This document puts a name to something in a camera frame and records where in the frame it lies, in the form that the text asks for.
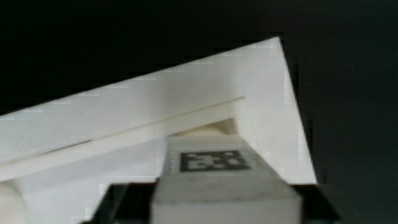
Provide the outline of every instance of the black object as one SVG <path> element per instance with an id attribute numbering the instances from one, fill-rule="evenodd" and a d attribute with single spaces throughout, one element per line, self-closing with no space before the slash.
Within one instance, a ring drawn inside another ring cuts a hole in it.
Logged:
<path id="1" fill-rule="evenodd" d="M 293 185 L 302 202 L 302 224 L 334 224 L 341 219 L 316 185 Z"/>
<path id="2" fill-rule="evenodd" d="M 341 220 L 316 185 L 291 186 L 302 196 L 302 224 L 336 224 Z M 149 224 L 156 183 L 110 186 L 92 220 L 82 224 Z"/>
<path id="3" fill-rule="evenodd" d="M 155 186 L 156 183 L 112 185 L 92 220 L 83 224 L 147 224 Z"/>

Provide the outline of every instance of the black background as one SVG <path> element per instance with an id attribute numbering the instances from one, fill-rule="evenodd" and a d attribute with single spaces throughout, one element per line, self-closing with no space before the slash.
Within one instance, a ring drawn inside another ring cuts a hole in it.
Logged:
<path id="1" fill-rule="evenodd" d="M 0 112 L 281 36 L 318 180 L 352 223 L 398 223 L 396 12 L 393 0 L 0 0 Z"/>

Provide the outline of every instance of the qr-like marker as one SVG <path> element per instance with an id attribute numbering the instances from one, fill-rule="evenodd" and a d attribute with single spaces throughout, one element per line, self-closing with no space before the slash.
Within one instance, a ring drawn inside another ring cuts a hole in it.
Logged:
<path id="1" fill-rule="evenodd" d="M 238 151 L 181 153 L 181 172 L 249 169 Z"/>

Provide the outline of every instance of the black and white pattern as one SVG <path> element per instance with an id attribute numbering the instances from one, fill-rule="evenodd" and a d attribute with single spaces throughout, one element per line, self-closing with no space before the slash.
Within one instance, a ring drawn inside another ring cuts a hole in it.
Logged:
<path id="1" fill-rule="evenodd" d="M 249 169 L 238 151 L 181 153 L 181 172 Z"/>

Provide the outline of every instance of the white block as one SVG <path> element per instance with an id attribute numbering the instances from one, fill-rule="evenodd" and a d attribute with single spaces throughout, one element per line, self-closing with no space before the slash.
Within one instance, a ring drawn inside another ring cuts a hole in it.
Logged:
<path id="1" fill-rule="evenodd" d="M 187 223 L 300 223 L 300 196 L 238 136 L 171 139 L 153 224 Z"/>

